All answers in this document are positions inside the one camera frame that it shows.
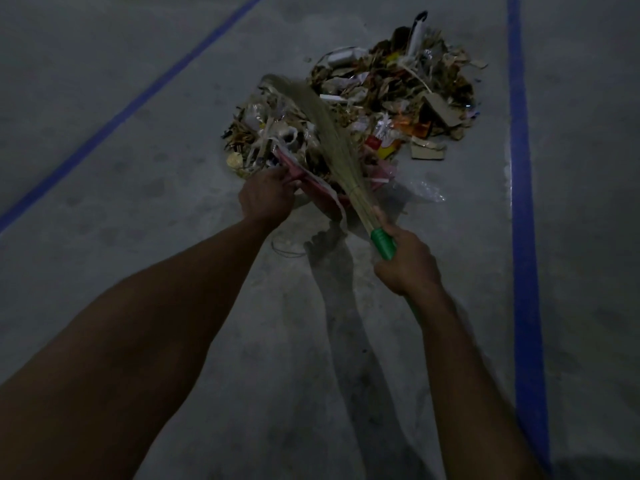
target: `broom bristles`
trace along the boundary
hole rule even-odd
[[[341,128],[327,104],[306,83],[267,74],[262,81],[288,97],[317,129],[324,161],[336,182],[347,193],[351,205],[369,234],[380,227],[373,213],[377,205],[371,187],[362,176],[362,167],[351,138]]]

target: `concrete floor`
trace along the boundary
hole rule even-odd
[[[0,212],[244,1],[0,0]],[[522,4],[552,460],[636,478],[639,3]],[[381,199],[512,397],[506,0],[261,1],[2,234],[0,381],[105,288],[238,220],[219,135],[263,73],[304,76],[425,8],[489,62],[482,114],[443,162],[401,154]],[[353,230],[336,242],[305,206],[273,234],[307,256],[264,247],[137,478],[444,478],[417,325]]]

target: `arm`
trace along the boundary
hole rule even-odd
[[[284,173],[249,179],[244,220],[105,291],[0,387],[1,478],[135,474],[291,211]]]
[[[380,209],[376,211],[397,244],[396,255],[378,263],[376,274],[419,312],[447,478],[544,478],[510,405],[460,322],[429,248],[414,233],[391,224]]]

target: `blue line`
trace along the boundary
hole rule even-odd
[[[98,147],[111,133],[128,120],[133,113],[139,110],[149,99],[158,94],[169,82],[171,82],[180,72],[182,72],[194,59],[208,49],[213,42],[218,40],[228,30],[233,27],[244,15],[246,15],[260,0],[249,0],[240,8],[235,10],[228,19],[219,27],[215,28],[207,37],[192,49],[187,55],[176,62],[171,69],[162,74],[148,88],[146,88],[138,97],[133,99],[121,112],[117,113],[98,133],[85,141],[69,158],[67,158],[59,167],[51,174],[35,186],[30,192],[22,197],[11,209],[7,210],[0,216],[0,234],[7,227],[13,224],[21,215],[23,215],[33,204],[39,201],[47,192],[49,192],[57,183],[66,177],[71,170],[84,161],[89,154]]]
[[[507,8],[516,411],[534,453],[550,471],[520,0],[507,0]]]

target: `broom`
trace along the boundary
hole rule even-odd
[[[373,213],[373,206],[378,203],[362,176],[360,161],[351,138],[338,126],[327,104],[302,81],[267,74],[262,82],[291,99],[316,126],[324,161],[333,178],[349,197],[380,256],[386,260],[391,259],[396,254],[396,243],[380,227],[380,222]]]

